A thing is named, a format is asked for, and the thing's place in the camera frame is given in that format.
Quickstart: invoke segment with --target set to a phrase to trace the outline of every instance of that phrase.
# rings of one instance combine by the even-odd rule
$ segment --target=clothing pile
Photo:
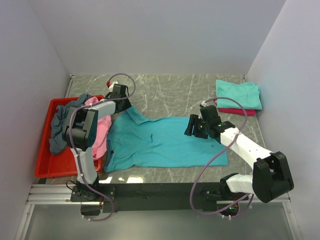
[[[260,88],[253,82],[235,84],[223,80],[216,80],[216,96],[231,98],[240,103],[248,116],[256,114],[256,110],[262,110],[260,102]],[[235,102],[227,99],[215,101],[219,112],[245,115],[244,111]]]
[[[67,105],[56,107],[57,113],[54,114],[51,121],[51,138],[49,139],[50,152],[58,155],[67,148],[67,143],[62,139],[62,129],[68,116],[70,107],[80,107],[83,105],[97,103],[97,97],[90,94],[82,94],[77,100],[70,101]],[[94,160],[101,158],[107,151],[107,134],[111,127],[111,117],[105,116],[98,120],[96,139],[92,146],[92,155]]]

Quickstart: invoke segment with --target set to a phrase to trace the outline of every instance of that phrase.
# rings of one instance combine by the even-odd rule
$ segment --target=folded red cloth
[[[245,112],[238,108],[218,108],[218,110],[221,113],[245,115]],[[254,109],[246,109],[245,111],[248,116],[256,115],[256,110]]]

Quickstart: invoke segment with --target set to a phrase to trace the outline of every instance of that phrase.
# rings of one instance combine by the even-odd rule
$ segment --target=pink cloth
[[[98,98],[93,96],[85,101],[85,105],[95,104],[99,102]],[[111,116],[105,116],[98,120],[95,142],[92,146],[93,160],[98,160],[107,151],[107,134],[111,127]]]

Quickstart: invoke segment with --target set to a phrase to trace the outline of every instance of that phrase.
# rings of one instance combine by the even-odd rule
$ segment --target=red plastic tray
[[[96,95],[96,97],[101,100],[104,96]],[[35,176],[37,178],[55,178],[77,175],[75,159],[70,148],[67,147],[60,154],[53,155],[50,152],[49,145],[49,139],[51,138],[51,121],[54,117],[54,114],[57,112],[57,106],[66,105],[70,101],[77,99],[77,97],[68,97],[51,100],[45,119],[44,130],[36,164]],[[102,169],[102,161],[102,158],[94,161],[94,167],[97,172],[100,172]]]

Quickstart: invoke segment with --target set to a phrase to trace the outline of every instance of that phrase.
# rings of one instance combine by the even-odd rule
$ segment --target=folded teal shirt
[[[184,135],[189,117],[148,119],[135,107],[124,111],[107,136],[108,159],[105,171],[140,167],[204,166],[224,146],[214,139]],[[210,166],[228,165],[224,152]]]
[[[240,103],[245,109],[262,110],[260,102],[260,88],[253,82],[235,84],[232,82],[216,80],[216,96],[231,98]],[[227,99],[216,101],[218,108],[240,109],[236,103]]]

